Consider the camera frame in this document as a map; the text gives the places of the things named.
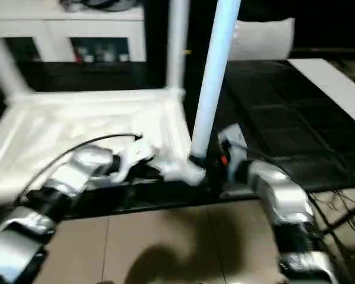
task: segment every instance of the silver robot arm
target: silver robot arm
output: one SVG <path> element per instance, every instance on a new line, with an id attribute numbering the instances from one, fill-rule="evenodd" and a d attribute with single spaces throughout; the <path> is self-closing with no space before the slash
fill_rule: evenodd
<path id="1" fill-rule="evenodd" d="M 0 225 L 0 284 L 31 283 L 47 256 L 44 246 L 93 175 L 112 165 L 112 151 L 94 145 L 76 150 L 39 191 Z"/>
<path id="2" fill-rule="evenodd" d="M 248 185 L 260 197 L 275 235 L 280 271 L 291 283 L 339 284 L 315 236 L 306 192 L 272 164 L 254 161 L 248 169 Z"/>

